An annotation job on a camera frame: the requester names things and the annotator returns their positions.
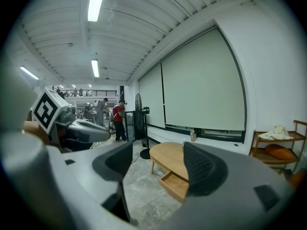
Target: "fluorescent light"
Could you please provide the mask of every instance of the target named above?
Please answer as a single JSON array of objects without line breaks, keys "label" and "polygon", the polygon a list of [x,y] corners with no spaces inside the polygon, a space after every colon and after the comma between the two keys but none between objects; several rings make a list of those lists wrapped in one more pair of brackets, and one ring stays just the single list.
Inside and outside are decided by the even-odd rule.
[{"label": "fluorescent light", "polygon": [[24,67],[20,67],[21,70],[23,70],[24,72],[28,73],[32,78],[39,80],[39,78],[37,76],[35,76],[34,74],[32,74],[31,72],[29,72],[26,68]]},{"label": "fluorescent light", "polygon": [[99,71],[98,71],[98,60],[93,59],[92,60],[92,67],[95,78],[99,78]]},{"label": "fluorescent light", "polygon": [[98,21],[99,11],[101,7],[102,0],[90,0],[88,6],[88,21],[96,22]]}]

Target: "roller blind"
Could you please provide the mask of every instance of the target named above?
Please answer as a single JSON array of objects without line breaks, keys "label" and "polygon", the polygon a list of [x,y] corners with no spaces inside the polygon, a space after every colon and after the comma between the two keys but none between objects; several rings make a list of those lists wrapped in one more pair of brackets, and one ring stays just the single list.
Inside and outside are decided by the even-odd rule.
[{"label": "roller blind", "polygon": [[231,52],[213,29],[162,62],[166,123],[244,130],[245,104]]},{"label": "roller blind", "polygon": [[160,64],[139,81],[139,87],[142,106],[150,108],[147,122],[151,125],[165,127]]}]

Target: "oval coffee table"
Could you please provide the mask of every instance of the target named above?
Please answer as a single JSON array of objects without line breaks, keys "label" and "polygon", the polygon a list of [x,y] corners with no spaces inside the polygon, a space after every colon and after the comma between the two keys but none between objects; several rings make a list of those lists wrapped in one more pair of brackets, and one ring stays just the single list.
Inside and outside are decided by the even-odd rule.
[{"label": "oval coffee table", "polygon": [[179,202],[183,202],[189,187],[188,171],[183,162],[182,145],[173,142],[160,143],[149,151],[150,159],[163,170],[166,175],[159,178],[159,184]]}]

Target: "fan base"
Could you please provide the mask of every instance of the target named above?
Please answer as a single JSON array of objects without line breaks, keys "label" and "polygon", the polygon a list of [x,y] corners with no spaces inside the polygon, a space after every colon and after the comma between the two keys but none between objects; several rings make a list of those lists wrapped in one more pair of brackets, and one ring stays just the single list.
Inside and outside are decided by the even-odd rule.
[{"label": "fan base", "polygon": [[150,159],[150,154],[149,154],[150,149],[145,149],[140,152],[140,156],[142,159]]}]

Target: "white ceiling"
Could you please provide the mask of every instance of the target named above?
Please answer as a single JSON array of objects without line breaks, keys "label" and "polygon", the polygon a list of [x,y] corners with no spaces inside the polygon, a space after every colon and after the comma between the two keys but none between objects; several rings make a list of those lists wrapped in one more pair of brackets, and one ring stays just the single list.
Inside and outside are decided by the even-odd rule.
[{"label": "white ceiling", "polygon": [[[88,22],[89,0],[32,0],[7,51],[15,65],[24,65],[45,85],[126,85],[165,36],[219,1],[103,0],[98,21]],[[91,59],[98,59],[98,79]]]}]

